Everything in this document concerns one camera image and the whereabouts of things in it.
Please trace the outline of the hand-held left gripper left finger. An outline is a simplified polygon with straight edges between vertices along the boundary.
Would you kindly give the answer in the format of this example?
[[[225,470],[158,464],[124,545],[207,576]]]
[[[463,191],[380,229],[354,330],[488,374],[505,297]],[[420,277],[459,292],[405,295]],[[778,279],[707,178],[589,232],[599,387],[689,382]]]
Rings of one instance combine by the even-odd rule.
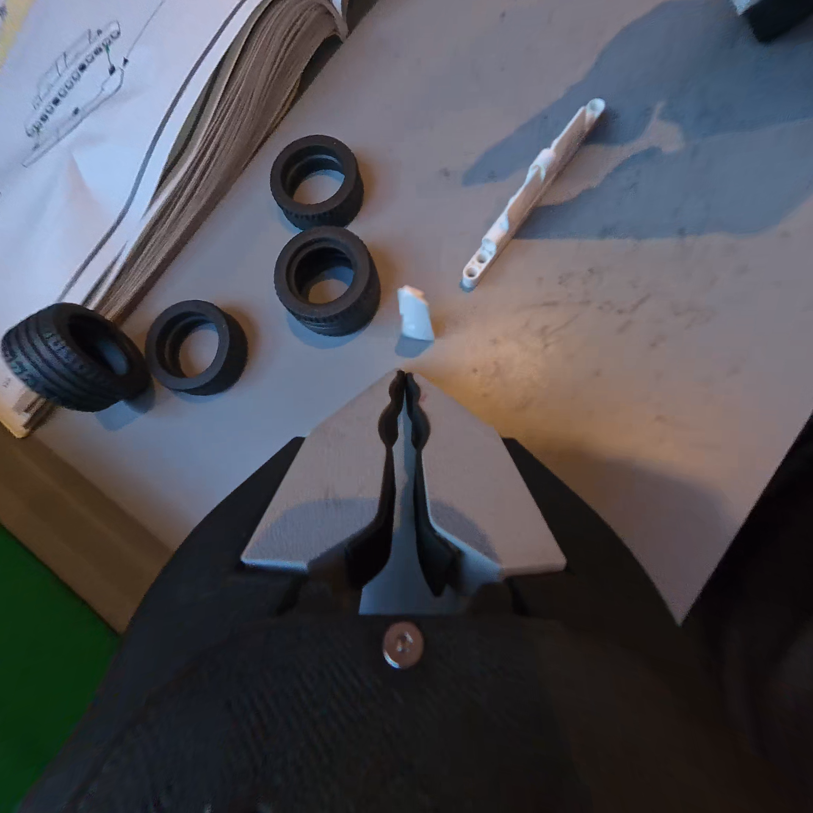
[[[241,562],[361,591],[387,564],[397,497],[393,447],[405,373],[393,370],[302,442]]]

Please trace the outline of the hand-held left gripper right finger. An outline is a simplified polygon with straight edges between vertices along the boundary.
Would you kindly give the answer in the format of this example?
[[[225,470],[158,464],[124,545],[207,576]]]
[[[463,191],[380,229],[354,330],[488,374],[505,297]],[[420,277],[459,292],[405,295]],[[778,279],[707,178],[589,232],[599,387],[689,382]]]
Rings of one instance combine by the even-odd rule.
[[[503,439],[419,374],[406,375],[415,450],[418,559],[431,593],[566,568],[566,557]]]

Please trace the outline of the small white curved panel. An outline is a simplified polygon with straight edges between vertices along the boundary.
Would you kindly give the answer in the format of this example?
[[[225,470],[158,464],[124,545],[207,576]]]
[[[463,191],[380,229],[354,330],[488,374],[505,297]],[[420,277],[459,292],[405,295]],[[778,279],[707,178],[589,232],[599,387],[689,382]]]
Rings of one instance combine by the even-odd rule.
[[[425,342],[435,340],[429,301],[422,290],[410,285],[400,287],[398,289],[398,310],[403,338]]]

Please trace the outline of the green storage bin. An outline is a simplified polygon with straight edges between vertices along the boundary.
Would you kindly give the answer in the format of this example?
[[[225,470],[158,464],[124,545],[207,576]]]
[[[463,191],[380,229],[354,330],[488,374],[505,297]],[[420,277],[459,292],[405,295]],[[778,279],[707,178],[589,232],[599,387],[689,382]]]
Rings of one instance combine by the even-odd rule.
[[[85,713],[120,636],[1,529],[1,811],[15,811]]]

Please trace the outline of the long white brick beam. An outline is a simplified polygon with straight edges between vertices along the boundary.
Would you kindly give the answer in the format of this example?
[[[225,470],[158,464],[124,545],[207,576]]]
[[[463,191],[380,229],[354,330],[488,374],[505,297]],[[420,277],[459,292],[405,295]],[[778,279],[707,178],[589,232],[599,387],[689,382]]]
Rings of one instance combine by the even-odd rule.
[[[554,180],[572,160],[585,138],[591,134],[605,108],[606,101],[603,98],[591,99],[576,111],[558,137],[537,154],[522,185],[486,231],[479,248],[462,270],[460,286],[463,290],[473,291],[479,285],[483,275],[492,268]]]

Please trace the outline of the grey desk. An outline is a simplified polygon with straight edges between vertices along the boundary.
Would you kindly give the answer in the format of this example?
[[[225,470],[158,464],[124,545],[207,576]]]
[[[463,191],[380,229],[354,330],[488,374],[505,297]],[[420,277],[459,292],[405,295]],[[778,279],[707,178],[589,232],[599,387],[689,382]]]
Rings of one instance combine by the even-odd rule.
[[[811,19],[758,42],[731,2],[377,2],[127,321],[247,321],[202,400],[58,412],[36,439],[176,546],[292,436],[420,372],[581,495],[686,614],[811,414]],[[576,111],[591,134],[473,291],[462,270]],[[315,337],[273,290],[282,147],[359,158],[381,307]],[[401,336],[398,289],[433,342]]]

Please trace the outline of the wide black rubber tire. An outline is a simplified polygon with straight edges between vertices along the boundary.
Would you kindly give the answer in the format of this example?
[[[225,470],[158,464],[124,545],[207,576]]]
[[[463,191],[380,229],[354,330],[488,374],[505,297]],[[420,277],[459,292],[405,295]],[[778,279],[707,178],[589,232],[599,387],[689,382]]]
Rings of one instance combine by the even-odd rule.
[[[74,303],[53,304],[11,327],[2,355],[30,390],[74,412],[102,412],[150,387],[147,362],[133,340]]]
[[[338,269],[350,273],[345,291],[330,301],[311,301],[317,278]],[[381,302],[381,281],[367,246],[349,229],[336,226],[314,227],[291,238],[277,258],[274,287],[300,325],[327,337],[363,329]]]

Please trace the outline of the narrow black rubber tire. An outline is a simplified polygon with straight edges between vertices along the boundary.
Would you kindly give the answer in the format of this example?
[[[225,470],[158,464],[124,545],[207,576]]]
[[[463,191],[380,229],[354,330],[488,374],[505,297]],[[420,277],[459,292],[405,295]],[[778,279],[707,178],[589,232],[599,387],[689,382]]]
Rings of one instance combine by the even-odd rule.
[[[295,200],[302,182],[319,171],[338,172],[342,176],[338,190],[321,202]],[[300,230],[346,227],[359,214],[364,195],[352,150],[339,139],[323,134],[298,138],[283,148],[271,167],[270,190],[285,218]]]
[[[216,353],[205,370],[188,376],[181,367],[180,349],[201,327],[216,332]],[[169,306],[151,324],[145,358],[152,376],[166,389],[208,397],[230,389],[240,379],[248,351],[247,335],[232,315],[208,301],[186,300]]]

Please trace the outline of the open instruction booklet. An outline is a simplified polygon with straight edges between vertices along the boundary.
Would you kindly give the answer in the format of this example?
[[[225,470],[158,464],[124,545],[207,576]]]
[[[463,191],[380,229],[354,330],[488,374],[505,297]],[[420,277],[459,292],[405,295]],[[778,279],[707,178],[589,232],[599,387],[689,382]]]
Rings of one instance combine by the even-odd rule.
[[[2,2],[2,333],[124,316],[229,192],[350,2]]]

